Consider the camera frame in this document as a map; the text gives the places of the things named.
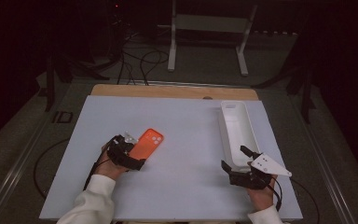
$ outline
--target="white sleeve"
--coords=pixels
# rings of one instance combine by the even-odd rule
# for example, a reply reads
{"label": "white sleeve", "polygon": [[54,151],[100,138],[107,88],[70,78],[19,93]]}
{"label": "white sleeve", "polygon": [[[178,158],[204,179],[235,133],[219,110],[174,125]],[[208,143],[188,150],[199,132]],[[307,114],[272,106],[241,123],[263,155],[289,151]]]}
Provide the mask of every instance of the white sleeve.
{"label": "white sleeve", "polygon": [[248,214],[248,218],[251,219],[253,224],[282,224],[275,205],[255,213]]}
{"label": "white sleeve", "polygon": [[116,181],[104,175],[92,175],[89,184],[75,199],[74,208],[58,220],[63,223],[109,224],[113,219],[112,192]]}

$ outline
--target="table leg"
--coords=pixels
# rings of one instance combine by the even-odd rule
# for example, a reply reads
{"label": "table leg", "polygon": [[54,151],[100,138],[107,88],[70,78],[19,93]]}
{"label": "table leg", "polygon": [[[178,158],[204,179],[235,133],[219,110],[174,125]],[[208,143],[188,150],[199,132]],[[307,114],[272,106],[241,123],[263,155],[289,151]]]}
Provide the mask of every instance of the table leg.
{"label": "table leg", "polygon": [[238,63],[240,64],[241,75],[243,77],[248,76],[248,68],[246,66],[245,57],[243,56],[243,50],[245,49],[246,42],[248,41],[249,34],[252,29],[253,20],[255,18],[255,13],[257,11],[257,5],[254,5],[252,8],[251,15],[246,25],[246,29],[243,33],[243,40],[239,46],[236,47]]}
{"label": "table leg", "polygon": [[176,60],[176,0],[172,0],[172,20],[171,20],[171,47],[170,55],[168,58],[168,71],[173,72],[175,70]]}

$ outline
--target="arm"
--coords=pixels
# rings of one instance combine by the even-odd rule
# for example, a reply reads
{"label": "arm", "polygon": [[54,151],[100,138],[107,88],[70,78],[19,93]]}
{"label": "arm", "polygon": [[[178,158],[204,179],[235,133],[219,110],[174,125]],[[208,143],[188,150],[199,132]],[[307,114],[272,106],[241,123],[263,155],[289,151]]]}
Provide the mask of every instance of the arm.
{"label": "arm", "polygon": [[[269,183],[272,188],[275,185],[275,179]],[[273,192],[269,188],[264,189],[246,189],[252,204],[255,208],[254,212],[248,214],[254,224],[282,224],[278,211],[273,203]]]}
{"label": "arm", "polygon": [[127,170],[114,165],[104,152],[86,190],[76,197],[74,208],[61,217],[58,224],[110,223],[114,211],[112,192],[116,180]]}
{"label": "arm", "polygon": [[74,208],[57,223],[110,223],[113,219],[111,196],[115,184],[115,180],[105,175],[93,175],[87,189],[76,197]]}

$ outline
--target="white tray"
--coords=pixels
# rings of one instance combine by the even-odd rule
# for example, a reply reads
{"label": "white tray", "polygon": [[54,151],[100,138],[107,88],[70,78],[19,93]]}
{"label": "white tray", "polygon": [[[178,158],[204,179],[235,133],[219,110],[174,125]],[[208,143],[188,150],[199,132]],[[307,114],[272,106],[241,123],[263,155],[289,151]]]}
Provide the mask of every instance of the white tray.
{"label": "white tray", "polygon": [[257,153],[260,153],[260,150],[255,141],[246,104],[242,101],[223,101],[221,107],[219,126],[225,151],[225,162],[235,171],[249,171],[248,161],[253,159],[240,151],[241,146],[246,146]]}

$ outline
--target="human hand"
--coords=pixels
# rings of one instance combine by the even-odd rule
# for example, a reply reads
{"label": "human hand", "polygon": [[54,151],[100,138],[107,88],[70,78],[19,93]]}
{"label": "human hand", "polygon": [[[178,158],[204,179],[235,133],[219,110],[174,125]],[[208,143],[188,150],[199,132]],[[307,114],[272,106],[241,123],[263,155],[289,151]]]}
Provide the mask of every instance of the human hand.
{"label": "human hand", "polygon": [[[273,175],[269,185],[274,189],[275,179],[277,175]],[[264,189],[246,189],[248,195],[255,208],[255,212],[271,207],[273,202],[274,193],[271,189],[265,187]]]}
{"label": "human hand", "polygon": [[120,166],[120,165],[115,165],[110,158],[107,156],[106,150],[103,152],[103,155],[101,156],[100,160],[98,161],[98,166],[95,169],[94,174],[96,175],[105,175],[113,180],[117,180],[121,174],[123,174],[124,172],[128,171],[129,169],[124,167],[124,166]]}

